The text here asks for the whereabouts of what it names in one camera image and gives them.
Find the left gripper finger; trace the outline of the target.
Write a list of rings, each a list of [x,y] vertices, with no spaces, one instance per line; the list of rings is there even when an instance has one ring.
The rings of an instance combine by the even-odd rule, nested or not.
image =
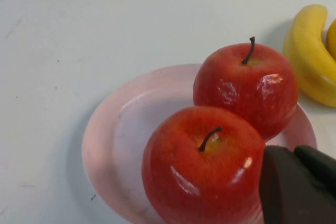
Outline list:
[[[259,195],[265,223],[335,223],[335,159],[308,145],[267,146]]]

